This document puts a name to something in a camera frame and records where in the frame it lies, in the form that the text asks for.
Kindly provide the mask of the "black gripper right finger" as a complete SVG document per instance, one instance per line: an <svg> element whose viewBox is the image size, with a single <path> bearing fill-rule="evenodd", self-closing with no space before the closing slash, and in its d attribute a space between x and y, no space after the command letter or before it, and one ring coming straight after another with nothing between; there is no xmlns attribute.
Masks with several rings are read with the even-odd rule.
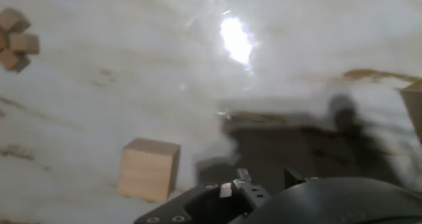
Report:
<svg viewBox="0 0 422 224"><path fill-rule="evenodd" d="M285 188L291 188L295 185L319 180L318 177L306 177L294 169L284 169L284 186Z"/></svg>

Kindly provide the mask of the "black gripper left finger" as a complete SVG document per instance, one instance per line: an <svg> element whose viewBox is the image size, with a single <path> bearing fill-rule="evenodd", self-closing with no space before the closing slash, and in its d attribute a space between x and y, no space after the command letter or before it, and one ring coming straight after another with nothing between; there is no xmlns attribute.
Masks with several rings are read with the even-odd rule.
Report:
<svg viewBox="0 0 422 224"><path fill-rule="evenodd" d="M138 217L134 224L241 224L270 199L248 170L224 184L196 186Z"/></svg>

